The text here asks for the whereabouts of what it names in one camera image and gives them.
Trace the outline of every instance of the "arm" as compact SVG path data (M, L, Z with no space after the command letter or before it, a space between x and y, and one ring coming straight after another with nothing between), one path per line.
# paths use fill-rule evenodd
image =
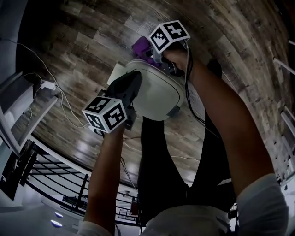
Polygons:
M120 181L120 158L124 126L106 134L91 174L84 221L93 222L114 234L116 196Z
M186 52L165 51L165 57L185 71ZM236 196L255 180L274 173L270 156L241 98L197 60L189 80L222 137Z

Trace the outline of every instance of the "hardwood floor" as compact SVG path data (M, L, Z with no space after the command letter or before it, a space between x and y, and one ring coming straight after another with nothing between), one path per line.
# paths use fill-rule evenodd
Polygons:
M24 15L20 40L36 50L56 76L75 115L84 123L81 109L105 88L117 62L134 58L131 46L148 36L161 22L179 19L191 35L193 55L203 63L215 57L224 80L241 96L259 128L274 160L280 155L284 129L280 109L292 106L289 75L272 59L287 61L288 34L272 0L67 0L38 3L31 0ZM49 74L28 52L22 52L20 67ZM39 90L32 105L40 110L49 92ZM102 138L90 130L72 126L57 104L44 117L34 134L49 145L93 167ZM67 116L76 125L64 101ZM23 129L25 114L14 132ZM142 117L125 137L140 136ZM165 122L168 149L181 176L192 183L201 158L204 128L191 115L187 104L176 118ZM136 180L141 159L140 139L125 140L122 157ZM127 177L122 172L122 179Z

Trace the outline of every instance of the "wire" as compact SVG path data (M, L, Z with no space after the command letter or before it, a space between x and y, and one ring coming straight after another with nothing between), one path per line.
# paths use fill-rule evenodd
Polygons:
M101 130L94 129L93 132L96 133L96 134L99 135L99 136L103 136Z
M32 115L33 115L33 111L32 111L32 108L31 107L29 107L29 110L31 111L31 114L30 114L30 116L28 118L27 127L29 126L30 120L31 120Z
M187 64L186 64L186 69L185 69L185 95L186 95L186 99L188 102L188 106L190 111L192 112L193 116L196 118L196 120L202 125L204 126L204 128L206 130L208 130L210 133L212 133L214 136L216 136L217 138L219 138L215 133L213 133L211 130L209 130L206 125L205 125L205 121L201 118L199 118L190 103L190 97L189 97L189 86L188 86L188 80L189 80L189 76L191 74L191 71L193 69L193 65L194 65L194 61L192 59L192 55L191 55L191 50L189 48L189 45L187 44L187 42L185 41L185 45L186 45L186 49L187 49Z
M129 146L126 142L124 142L124 141L123 141L123 143L124 143L127 147L129 147L130 149L133 149L133 150L138 151L138 152L141 153L141 150L138 150L138 149L136 149L136 148L130 147L130 146ZM186 159L186 160L195 160L195 161L199 161L199 160L197 160L197 159L194 159L194 158L188 158L188 157L181 157L181 156L171 156L171 157L177 157L177 158L182 158L182 159Z
M39 87L36 92L35 92L35 98L37 99L37 92L39 91L39 89L41 89L41 87Z
M31 51L42 63L43 63L43 65L44 65L44 67L45 67L45 69L48 71L48 73L52 76L52 78L54 79L54 81L55 81L55 83L56 83L56 86L57 86L57 88L60 90L60 92L61 92L61 108L63 109L63 112L64 112L64 115L65 115L65 118L73 125L73 126L75 126L75 127L77 127L77 128L85 128L85 126L88 124L82 124L82 122L79 120L79 118L74 114L74 112L73 112L73 110L72 110L72 108L71 108L71 105L70 105L70 103L69 103L69 101L68 101L68 99L67 99L67 97L66 97L66 95L65 95L65 93L64 93L64 91L60 88L60 86L59 86L59 84L58 84L58 82L57 82L57 80L56 80L56 78L54 77L54 75L49 71L49 69L47 68L47 66L46 66L46 64L45 64L45 62L38 56L38 54L37 53L35 53L32 49L30 49L30 48L28 48L27 46L25 46L24 44L22 44L22 43L19 43L19 42L15 42L15 41L12 41L12 40L10 40L10 39L1 39L2 41L10 41L10 42L12 42L12 43L15 43L15 44L18 44L18 45L21 45L21 46L23 46L23 47L25 47L26 49L28 49L29 51ZM65 96L65 100L66 100L66 102L67 102L67 104L69 105L69 109L70 109L70 111L71 111L71 113L72 113L72 115L79 121L79 123L81 124L81 126L77 126L77 125L75 125L74 123L72 123L70 120L69 120L69 118L67 117L67 115L66 115L66 113L65 113L65 109L64 109L64 106L63 106L63 101L64 101L64 96Z
M41 76L39 76L39 75L38 75L37 73L35 73L35 72L27 73L27 74L23 75L23 77L26 76L26 75L31 75L31 74L35 74L35 75L37 75L37 76L40 78L40 82L41 82L41 83L43 82Z
M138 212L138 219L139 219L139 226L140 226L140 234L142 234L142 221L140 220L139 209L137 210L137 212Z
M140 136L132 137L132 138L123 138L123 140L131 140L131 139L136 139L136 138L141 138Z
M121 234L121 230L118 228L117 224L115 224L115 226L116 226L116 228L117 228L117 230L118 230L118 236L122 236L122 234Z

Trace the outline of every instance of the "black pants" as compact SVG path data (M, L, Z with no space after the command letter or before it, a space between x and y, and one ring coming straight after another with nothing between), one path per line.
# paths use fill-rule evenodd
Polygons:
M209 63L208 69L221 77L221 67L216 60ZM222 180L231 178L230 170L223 141L206 112L205 123L218 138L205 130L201 161L189 188L168 152L164 122L143 118L142 159L137 183L143 223L171 207L206 205L229 212L235 203L232 183L218 186Z

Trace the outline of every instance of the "purple object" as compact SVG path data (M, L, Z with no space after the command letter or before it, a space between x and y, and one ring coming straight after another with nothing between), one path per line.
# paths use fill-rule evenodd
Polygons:
M155 67L161 66L160 64L156 63L153 58L147 56L146 52L151 51L152 48L149 40L146 37L140 37L139 40L137 40L136 43L132 45L132 50L136 54L137 58L145 60Z

